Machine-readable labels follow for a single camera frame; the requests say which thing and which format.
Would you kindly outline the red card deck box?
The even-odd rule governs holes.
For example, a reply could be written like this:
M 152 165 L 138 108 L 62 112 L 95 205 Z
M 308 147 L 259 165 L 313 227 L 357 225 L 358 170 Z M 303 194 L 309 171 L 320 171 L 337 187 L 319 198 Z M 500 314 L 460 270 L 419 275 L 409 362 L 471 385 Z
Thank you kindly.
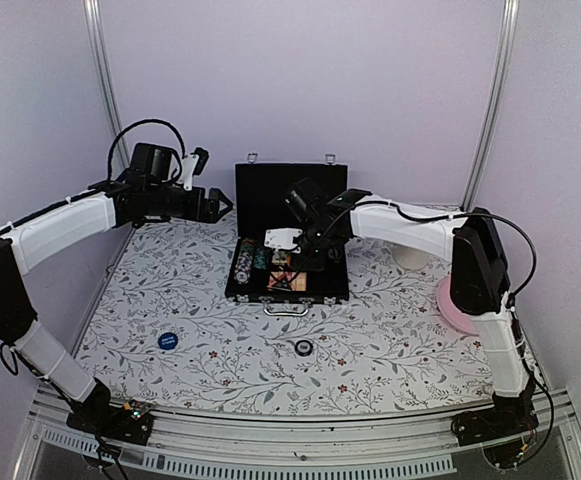
M 291 291 L 284 292 L 305 292 L 307 290 L 307 274 L 305 272 L 288 272 L 291 278 Z

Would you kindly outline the blue card deck box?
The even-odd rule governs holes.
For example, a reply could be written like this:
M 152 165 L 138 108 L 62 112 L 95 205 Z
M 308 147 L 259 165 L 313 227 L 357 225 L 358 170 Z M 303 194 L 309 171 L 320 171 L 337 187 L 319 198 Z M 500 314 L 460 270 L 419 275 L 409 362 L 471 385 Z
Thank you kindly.
M 276 250 L 272 254 L 271 263 L 276 266 L 289 265 L 291 261 L 291 253 L 281 250 Z

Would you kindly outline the black triangular token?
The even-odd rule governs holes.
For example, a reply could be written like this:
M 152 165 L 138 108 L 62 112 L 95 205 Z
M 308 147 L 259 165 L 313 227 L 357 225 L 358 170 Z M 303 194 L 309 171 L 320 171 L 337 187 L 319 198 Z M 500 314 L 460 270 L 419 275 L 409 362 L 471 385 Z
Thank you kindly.
M 267 288 L 269 290 L 291 291 L 291 278 L 287 272 L 271 272 Z

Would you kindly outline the black poker case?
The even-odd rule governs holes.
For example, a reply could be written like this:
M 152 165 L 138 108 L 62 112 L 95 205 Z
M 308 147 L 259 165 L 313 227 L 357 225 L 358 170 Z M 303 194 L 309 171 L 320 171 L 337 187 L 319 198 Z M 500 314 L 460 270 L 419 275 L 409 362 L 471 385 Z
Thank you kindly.
M 348 301 L 348 168 L 336 163 L 235 167 L 237 244 L 228 299 L 303 315 Z

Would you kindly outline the blue round button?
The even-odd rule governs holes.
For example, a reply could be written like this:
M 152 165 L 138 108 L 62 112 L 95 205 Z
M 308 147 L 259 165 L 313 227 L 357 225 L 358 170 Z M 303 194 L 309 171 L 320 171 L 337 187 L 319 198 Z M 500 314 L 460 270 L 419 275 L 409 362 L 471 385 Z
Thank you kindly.
M 162 350 L 173 350 L 178 345 L 178 336 L 173 332 L 166 332 L 159 336 L 158 347 Z

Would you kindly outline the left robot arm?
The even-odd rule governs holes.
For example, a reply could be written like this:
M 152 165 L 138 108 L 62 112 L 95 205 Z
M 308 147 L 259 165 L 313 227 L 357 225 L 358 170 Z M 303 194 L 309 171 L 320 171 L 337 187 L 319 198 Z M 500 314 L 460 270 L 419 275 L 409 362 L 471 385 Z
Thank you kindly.
M 233 203 L 218 188 L 95 184 L 0 227 L 0 344 L 80 405 L 98 434 L 118 426 L 106 389 L 70 354 L 112 254 L 130 228 L 221 220 Z

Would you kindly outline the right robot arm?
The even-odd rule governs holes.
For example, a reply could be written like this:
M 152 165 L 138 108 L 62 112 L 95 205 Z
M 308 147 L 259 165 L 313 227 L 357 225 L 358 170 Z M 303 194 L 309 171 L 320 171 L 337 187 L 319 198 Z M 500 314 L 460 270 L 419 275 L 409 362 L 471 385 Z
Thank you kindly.
M 499 405 L 488 412 L 487 427 L 494 435 L 507 436 L 524 422 L 523 403 L 533 395 L 535 381 L 515 313 L 522 289 L 511 285 L 497 230 L 503 224 L 524 236 L 521 227 L 485 209 L 435 210 L 361 189 L 328 199 L 293 187 L 284 202 L 301 223 L 295 239 L 304 257 L 301 270 L 309 269 L 313 257 L 352 238 L 391 242 L 449 262 L 450 301 L 471 319 L 491 368 L 493 400 Z

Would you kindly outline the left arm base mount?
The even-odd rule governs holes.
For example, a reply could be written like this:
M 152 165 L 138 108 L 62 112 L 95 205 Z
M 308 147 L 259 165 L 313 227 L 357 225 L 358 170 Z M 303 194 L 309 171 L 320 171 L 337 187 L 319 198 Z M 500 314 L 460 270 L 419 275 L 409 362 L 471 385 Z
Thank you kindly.
M 90 398 L 74 405 L 66 425 L 103 439 L 146 446 L 154 424 L 151 409 L 136 400 L 113 405 L 107 397 Z

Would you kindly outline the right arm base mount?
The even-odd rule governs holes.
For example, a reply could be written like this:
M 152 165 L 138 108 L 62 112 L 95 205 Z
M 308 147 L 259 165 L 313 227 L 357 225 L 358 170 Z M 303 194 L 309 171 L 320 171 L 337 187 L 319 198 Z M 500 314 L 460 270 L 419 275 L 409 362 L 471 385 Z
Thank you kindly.
M 455 415 L 451 421 L 451 432 L 460 446 L 516 436 L 513 441 L 483 450 L 484 457 L 491 466 L 500 470 L 514 469 L 528 453 L 539 425 L 532 403 L 533 392 L 531 389 L 529 394 L 522 393 L 515 398 L 494 394 L 492 407 Z

